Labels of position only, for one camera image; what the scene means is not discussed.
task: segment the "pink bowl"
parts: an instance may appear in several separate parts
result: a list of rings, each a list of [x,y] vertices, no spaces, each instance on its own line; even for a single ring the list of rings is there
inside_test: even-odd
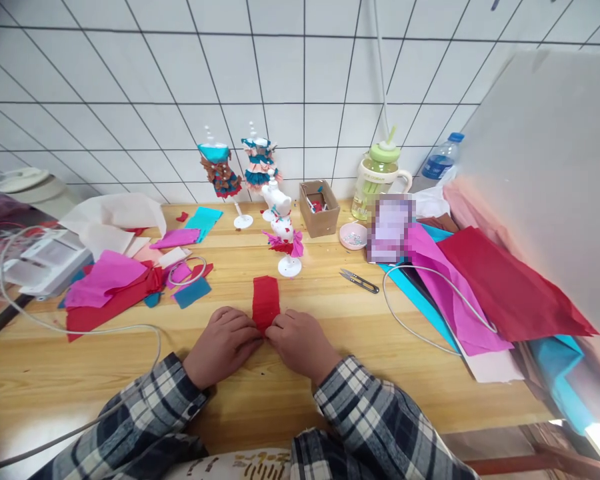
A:
[[[362,239],[361,245],[354,245],[349,243],[346,238],[349,234],[360,235]],[[364,225],[360,225],[359,223],[345,223],[342,227],[340,227],[340,243],[344,245],[349,250],[360,250],[367,246],[367,228]]]

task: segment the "hand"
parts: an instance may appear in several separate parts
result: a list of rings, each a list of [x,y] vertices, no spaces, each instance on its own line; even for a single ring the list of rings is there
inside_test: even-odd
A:
[[[193,384],[204,390],[235,373],[260,345],[254,321],[243,311],[222,307],[213,312],[182,365]]]
[[[320,385],[342,357],[329,343],[318,320],[308,313],[288,309],[273,320],[265,335],[282,362]]]

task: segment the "white cable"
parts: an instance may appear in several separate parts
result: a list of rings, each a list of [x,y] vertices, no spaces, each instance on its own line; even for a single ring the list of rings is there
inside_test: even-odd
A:
[[[402,268],[415,268],[415,269],[421,269],[421,270],[427,270],[430,272],[434,272],[436,275],[439,275],[440,277],[444,278],[444,280],[447,281],[448,284],[450,284],[450,286],[452,286],[452,288],[455,290],[455,292],[460,295],[460,298],[462,298],[462,300],[464,300],[464,302],[467,304],[467,306],[471,309],[471,311],[475,314],[475,316],[478,318],[478,320],[480,320],[480,322],[482,322],[482,324],[488,328],[490,331],[494,332],[494,333],[498,333],[498,329],[495,326],[492,326],[492,324],[490,324],[487,320],[485,320],[484,318],[482,318],[480,316],[480,314],[476,311],[475,308],[473,308],[472,304],[470,304],[469,300],[466,299],[466,297],[460,292],[460,290],[458,290],[458,288],[451,282],[451,280],[449,280],[448,278],[446,278],[442,273],[430,269],[430,268],[426,268],[426,267],[420,267],[417,265],[397,265],[393,268],[391,268],[390,270],[388,270],[385,273],[385,276],[382,278],[382,291],[385,294],[385,301],[387,302],[387,306],[389,307],[389,311],[391,312],[391,314],[393,315],[393,318],[395,318],[396,320],[398,320],[398,323],[400,325],[402,325],[404,328],[406,328],[408,330],[408,332],[416,337],[418,337],[420,340],[427,342],[428,344],[442,350],[445,351],[447,353],[450,353],[452,355],[456,355],[458,357],[461,357],[462,355],[460,355],[458,352],[455,352],[453,350],[449,350],[447,348],[441,347],[440,345],[438,345],[437,343],[432,342],[429,339],[424,338],[422,335],[419,335],[418,333],[414,332],[413,330],[411,330],[408,326],[406,326],[404,323],[402,323],[402,320],[400,320],[398,318],[398,316],[395,314],[395,312],[393,311],[393,308],[391,308],[391,304],[389,303],[389,296],[387,295],[387,278],[389,276],[389,274],[397,269],[402,269]]]
[[[200,273],[198,275],[196,275],[196,277],[194,279],[187,280],[186,282],[182,282],[182,283],[174,282],[173,279],[171,278],[171,276],[173,275],[173,272],[176,270],[176,268],[178,268],[183,263],[188,262],[188,260],[193,260],[193,259],[202,260],[202,270],[200,270]],[[172,284],[174,284],[178,287],[180,287],[182,285],[190,285],[193,282],[200,280],[200,277],[202,277],[205,274],[205,268],[207,268],[207,261],[204,260],[204,258],[202,258],[202,257],[187,257],[184,260],[180,260],[178,263],[176,263],[174,266],[172,266],[171,270],[169,270],[169,276],[167,277],[167,280],[169,280]]]
[[[382,68],[382,35],[380,34],[380,20],[378,20],[378,0],[373,0],[373,11],[375,17],[375,39],[378,44],[378,59],[380,60],[380,83],[382,84],[382,112],[384,113],[386,135],[389,138],[391,129],[389,128],[389,116],[387,114],[387,87],[385,86],[385,72]]]
[[[9,239],[9,241],[7,242],[7,244],[5,245],[4,250],[2,250],[2,252],[0,253],[0,266],[4,265],[4,260],[5,260],[5,256],[7,254],[7,251],[9,250],[9,248],[11,247],[11,245],[13,244],[13,242],[20,237],[22,234],[24,234],[25,232],[32,230],[32,229],[40,229],[40,227],[28,227],[25,228],[24,230],[21,230],[20,232],[16,233],[14,236],[12,236],[12,238]],[[120,331],[124,331],[124,330],[131,330],[131,329],[136,329],[136,328],[147,328],[152,330],[152,332],[154,332],[156,334],[157,340],[158,340],[158,346],[157,346],[157,352],[155,354],[155,358],[153,360],[153,364],[151,366],[151,370],[149,370],[149,372],[151,372],[155,366],[158,363],[158,360],[160,360],[160,352],[162,350],[162,338],[160,337],[160,329],[158,329],[156,326],[154,325],[148,325],[145,323],[139,324],[139,325],[130,325],[128,327],[120,327],[120,328],[114,328],[114,329],[106,329],[106,330],[98,330],[98,331],[75,331],[75,330],[66,330],[63,328],[59,328],[56,327],[54,325],[50,325],[36,317],[34,317],[32,314],[30,314],[29,312],[25,311],[24,308],[20,307],[20,305],[18,305],[16,302],[14,302],[10,296],[7,294],[7,289],[5,287],[5,272],[4,269],[0,269],[0,289],[2,290],[2,294],[4,295],[5,299],[9,302],[9,304],[15,308],[16,310],[18,310],[22,315],[24,315],[26,318],[28,318],[29,320],[34,321],[35,323],[37,323],[38,325],[41,325],[42,327],[46,327],[50,330],[54,330],[56,332],[60,332],[60,333],[78,333],[80,335],[103,335],[106,333],[114,333],[114,332],[120,332]],[[72,430],[64,435],[62,435],[61,437],[56,438],[55,440],[52,440],[48,443],[45,443],[44,445],[41,445],[40,447],[34,448],[32,450],[29,450],[27,452],[21,453],[20,455],[16,455],[12,458],[8,458],[5,460],[0,461],[0,469],[4,468],[8,465],[12,465],[14,463],[17,463],[19,461],[22,461],[24,459],[27,459],[29,457],[32,457],[48,448],[51,448],[52,446],[73,437],[74,435],[77,435],[78,433],[88,429],[89,427],[95,425],[96,423],[104,420],[107,417],[110,417],[112,414],[114,414],[120,407],[122,407],[122,405],[124,405],[124,403],[126,402],[126,400],[128,400],[128,398],[130,398],[132,395],[134,395],[136,392],[139,392],[140,390],[142,390],[142,388],[144,387],[145,382],[150,379],[151,376],[150,375],[146,375],[144,379],[142,379],[142,381],[138,384],[138,386],[136,386],[135,388],[133,388],[132,390],[130,390],[129,394],[126,395],[124,398],[120,399],[120,402],[116,403],[114,406],[112,406],[112,408],[110,408],[110,410],[108,410],[107,412],[103,413],[102,415],[100,415],[98,418],[96,418],[95,420],[92,420],[90,422],[88,422],[87,424],[83,425],[80,428],[76,428],[76,430]]]

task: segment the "white tiled wall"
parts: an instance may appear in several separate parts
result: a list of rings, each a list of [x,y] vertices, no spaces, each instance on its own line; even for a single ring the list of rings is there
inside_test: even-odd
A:
[[[414,175],[512,52],[600,52],[600,0],[378,4],[389,120]],[[381,105],[371,0],[0,0],[0,172],[45,168],[82,197],[221,201],[196,144],[209,125],[241,173],[250,121],[279,144],[283,190],[326,178],[348,197],[386,135]]]

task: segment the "thread snips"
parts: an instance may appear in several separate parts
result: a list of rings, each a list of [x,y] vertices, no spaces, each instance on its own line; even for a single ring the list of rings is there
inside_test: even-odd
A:
[[[376,287],[371,282],[364,280],[364,278],[358,277],[354,272],[350,272],[349,270],[345,270],[345,269],[340,269],[340,270],[342,270],[340,272],[340,275],[342,275],[347,280],[354,282],[356,285],[358,285],[358,287],[362,287],[362,288],[364,288],[364,290],[368,290],[371,293],[380,292],[380,289],[378,287]]]

